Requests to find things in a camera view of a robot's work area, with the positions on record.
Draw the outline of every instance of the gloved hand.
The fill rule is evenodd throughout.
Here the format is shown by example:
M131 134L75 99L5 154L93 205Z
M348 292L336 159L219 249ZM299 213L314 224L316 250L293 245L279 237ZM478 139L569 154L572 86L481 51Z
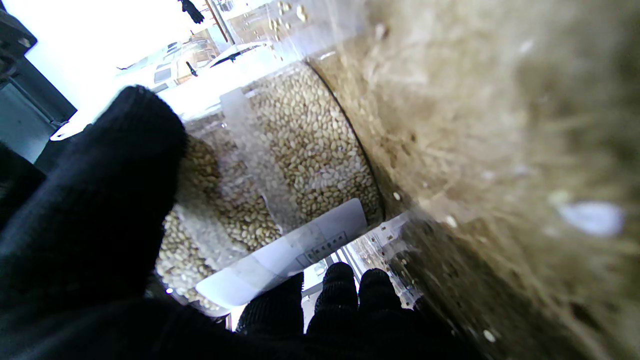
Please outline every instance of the gloved hand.
M296 341L316 355L340 353L351 358L474 359L450 332L433 331L414 310L403 309L386 272L366 271L356 293L353 270L345 263L327 269L315 314L303 334L300 306L303 274L251 301L237 332L269 341Z

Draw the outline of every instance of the bright sky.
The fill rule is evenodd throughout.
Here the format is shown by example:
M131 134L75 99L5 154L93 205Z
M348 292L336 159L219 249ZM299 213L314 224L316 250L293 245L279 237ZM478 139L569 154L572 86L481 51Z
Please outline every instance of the bright sky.
M27 55L76 107L111 97L117 67L190 35L177 0L3 0L38 39Z

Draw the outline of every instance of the clear plastic container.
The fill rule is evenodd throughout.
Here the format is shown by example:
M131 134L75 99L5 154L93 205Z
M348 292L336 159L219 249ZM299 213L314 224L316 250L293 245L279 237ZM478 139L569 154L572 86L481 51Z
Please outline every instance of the clear plastic container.
M380 193L347 118L303 62L220 97L185 120L189 134L159 274L187 298L193 286L350 199L370 227Z

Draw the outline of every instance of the white label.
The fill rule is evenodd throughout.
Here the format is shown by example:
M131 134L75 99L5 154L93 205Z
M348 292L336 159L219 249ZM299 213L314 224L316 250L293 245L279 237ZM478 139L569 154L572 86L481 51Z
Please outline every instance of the white label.
M357 239L367 229L360 200L351 199L200 281L196 290L232 309Z

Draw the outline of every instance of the seed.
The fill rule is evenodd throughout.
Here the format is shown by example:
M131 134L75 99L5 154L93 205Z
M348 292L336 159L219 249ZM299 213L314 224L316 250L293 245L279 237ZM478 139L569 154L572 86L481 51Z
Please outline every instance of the seed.
M278 22L269 25L277 29ZM352 198L360 199L369 225L382 220L378 190L362 165L356 136L308 65L294 63L242 90L253 94L246 100L255 116L245 120L254 124L240 124L241 129L260 131L227 126L233 123L219 109L185 123L190 136L177 195L184 211L165 219L156 262L167 287L211 309L215 305L195 285L281 237L282 229L299 227ZM259 149L253 148L255 139ZM294 207L298 218L276 223L269 211L275 204Z

